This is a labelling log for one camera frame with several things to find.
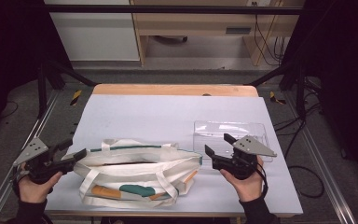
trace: white canvas bag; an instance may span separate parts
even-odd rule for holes
[[[168,206],[187,194],[200,168],[200,154],[176,144],[153,146],[130,139],[103,140],[101,149],[88,151],[75,173],[84,204],[115,208]]]

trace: clear plastic box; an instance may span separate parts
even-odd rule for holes
[[[250,135],[264,146],[269,147],[266,130],[261,123],[218,122],[196,120],[194,122],[193,150],[202,155],[201,169],[212,169],[212,160],[205,154],[205,145],[219,156],[231,158],[233,146],[224,140],[224,133],[236,139]],[[264,162],[271,162],[271,157],[261,156]]]

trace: white panel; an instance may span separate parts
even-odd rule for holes
[[[45,0],[46,4],[128,5],[128,0]],[[139,61],[129,13],[50,13],[71,61]]]

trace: horizontal black bar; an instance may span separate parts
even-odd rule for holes
[[[46,9],[49,12],[70,13],[179,13],[179,14],[254,14],[303,15],[321,13],[321,10],[302,7],[209,7],[209,6],[123,6],[123,5],[44,5],[25,6],[28,9]]]

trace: wooden cabinet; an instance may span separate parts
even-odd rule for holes
[[[132,5],[158,6],[230,6],[246,7],[248,0],[131,0]],[[270,7],[301,7],[304,0],[271,0]],[[254,65],[258,65],[261,52],[266,49],[262,39],[271,36],[290,36],[298,16],[259,15],[260,32],[255,33],[255,15],[234,14],[163,14],[134,13],[134,27],[138,39],[141,63],[145,62],[147,38],[151,35],[241,35]]]

